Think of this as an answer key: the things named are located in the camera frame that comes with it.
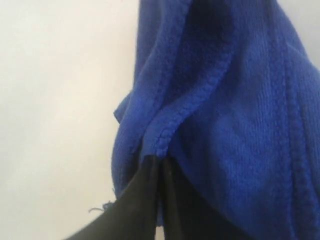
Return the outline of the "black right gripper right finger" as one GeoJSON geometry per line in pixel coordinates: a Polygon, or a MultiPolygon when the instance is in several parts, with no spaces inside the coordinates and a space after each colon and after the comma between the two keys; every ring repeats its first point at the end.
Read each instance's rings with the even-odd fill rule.
{"type": "Polygon", "coordinates": [[[161,164],[161,197],[166,240],[250,239],[211,208],[172,157],[165,158],[161,164]]]}

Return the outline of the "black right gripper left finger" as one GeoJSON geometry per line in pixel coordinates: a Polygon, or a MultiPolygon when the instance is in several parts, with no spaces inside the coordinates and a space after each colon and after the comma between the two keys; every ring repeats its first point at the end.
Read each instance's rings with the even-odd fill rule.
{"type": "Polygon", "coordinates": [[[153,240],[157,221],[159,160],[144,158],[124,193],[69,240],[153,240]]]}

